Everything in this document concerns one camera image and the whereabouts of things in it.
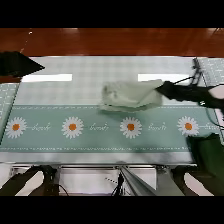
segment light green cloth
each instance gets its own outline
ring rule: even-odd
[[[111,82],[102,91],[102,110],[135,112],[162,105],[162,95],[155,88],[161,79],[147,82]]]

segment yellow flower center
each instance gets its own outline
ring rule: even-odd
[[[14,124],[14,125],[12,126],[12,130],[13,130],[13,131],[17,131],[17,130],[19,130],[19,128],[20,128],[20,125],[19,125],[19,124]]]
[[[190,123],[186,123],[186,124],[185,124],[185,128],[186,128],[187,130],[191,130],[191,129],[192,129],[192,124],[190,124]]]
[[[135,126],[133,124],[128,124],[128,130],[133,131],[135,129]]]
[[[69,125],[69,129],[70,129],[71,131],[74,131],[74,130],[76,129],[76,124],[70,124],[70,125]]]

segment daisy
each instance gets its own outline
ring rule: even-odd
[[[120,125],[120,131],[123,131],[123,135],[126,135],[126,138],[135,138],[141,134],[142,125],[140,121],[134,117],[126,117]]]
[[[61,131],[64,132],[63,135],[66,135],[66,138],[71,139],[82,134],[83,126],[83,121],[78,117],[69,117],[63,122]]]
[[[25,119],[22,117],[15,117],[6,126],[6,135],[8,138],[17,138],[23,134],[27,128]]]
[[[182,132],[182,135],[197,135],[199,133],[199,127],[194,118],[182,117],[179,119],[177,127],[179,127],[178,130]]]

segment gray checkered pattern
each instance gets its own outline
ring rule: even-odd
[[[204,77],[208,86],[224,83],[223,58],[200,58],[200,64],[204,69]]]
[[[190,57],[62,56],[31,59],[45,67],[34,74],[72,74],[73,80],[21,83],[15,105],[94,105],[101,100],[105,82],[137,81],[140,73],[193,74]]]
[[[17,83],[0,84],[0,139],[4,133],[18,86]]]

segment wooden floor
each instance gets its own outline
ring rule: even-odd
[[[26,56],[224,57],[223,28],[0,28],[0,51]]]

